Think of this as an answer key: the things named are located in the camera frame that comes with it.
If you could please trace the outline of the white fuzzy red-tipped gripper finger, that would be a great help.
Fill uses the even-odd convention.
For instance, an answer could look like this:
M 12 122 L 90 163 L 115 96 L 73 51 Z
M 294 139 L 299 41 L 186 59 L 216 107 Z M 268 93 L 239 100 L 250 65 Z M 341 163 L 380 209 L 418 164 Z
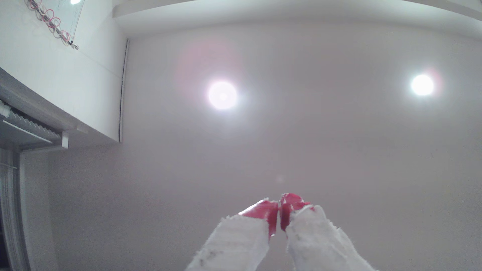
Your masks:
M 257 270 L 276 233 L 279 203 L 263 199 L 220 220 L 186 270 Z
M 295 270 L 375 270 L 320 205 L 297 194 L 281 196 L 280 226 Z

